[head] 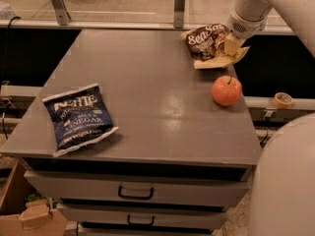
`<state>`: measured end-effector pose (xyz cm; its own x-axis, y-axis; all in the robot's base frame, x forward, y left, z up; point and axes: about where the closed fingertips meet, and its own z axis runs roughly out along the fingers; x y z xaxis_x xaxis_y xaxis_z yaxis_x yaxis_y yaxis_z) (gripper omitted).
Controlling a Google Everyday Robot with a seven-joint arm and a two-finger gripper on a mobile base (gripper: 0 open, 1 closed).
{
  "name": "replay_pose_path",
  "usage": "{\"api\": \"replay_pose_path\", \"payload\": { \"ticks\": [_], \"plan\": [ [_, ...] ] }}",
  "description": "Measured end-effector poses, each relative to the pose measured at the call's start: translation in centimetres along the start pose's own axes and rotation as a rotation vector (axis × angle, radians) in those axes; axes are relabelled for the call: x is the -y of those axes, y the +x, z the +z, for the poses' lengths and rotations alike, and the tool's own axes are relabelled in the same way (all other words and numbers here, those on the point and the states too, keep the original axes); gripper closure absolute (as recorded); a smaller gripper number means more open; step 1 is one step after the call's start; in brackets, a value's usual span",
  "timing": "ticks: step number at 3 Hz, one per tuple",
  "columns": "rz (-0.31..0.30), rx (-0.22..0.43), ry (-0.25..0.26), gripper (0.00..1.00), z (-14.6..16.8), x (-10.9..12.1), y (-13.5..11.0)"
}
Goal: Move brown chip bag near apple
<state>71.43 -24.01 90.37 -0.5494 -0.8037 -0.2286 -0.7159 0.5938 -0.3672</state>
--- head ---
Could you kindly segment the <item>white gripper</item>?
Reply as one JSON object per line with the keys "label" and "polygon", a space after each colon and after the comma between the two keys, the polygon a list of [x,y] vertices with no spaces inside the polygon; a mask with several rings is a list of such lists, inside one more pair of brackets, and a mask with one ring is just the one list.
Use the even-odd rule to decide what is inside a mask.
{"label": "white gripper", "polygon": [[235,11],[230,13],[227,27],[230,32],[224,40],[224,53],[233,56],[245,42],[244,39],[252,37],[257,31],[265,28],[267,19],[257,22],[242,19]]}

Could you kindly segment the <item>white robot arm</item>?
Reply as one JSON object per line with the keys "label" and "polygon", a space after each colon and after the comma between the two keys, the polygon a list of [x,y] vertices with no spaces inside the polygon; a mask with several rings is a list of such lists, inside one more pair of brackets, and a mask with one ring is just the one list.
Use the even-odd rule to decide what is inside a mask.
{"label": "white robot arm", "polygon": [[[315,0],[234,0],[227,25],[240,38],[276,10],[315,56]],[[315,114],[297,118],[267,142],[251,191],[248,236],[315,236]]]}

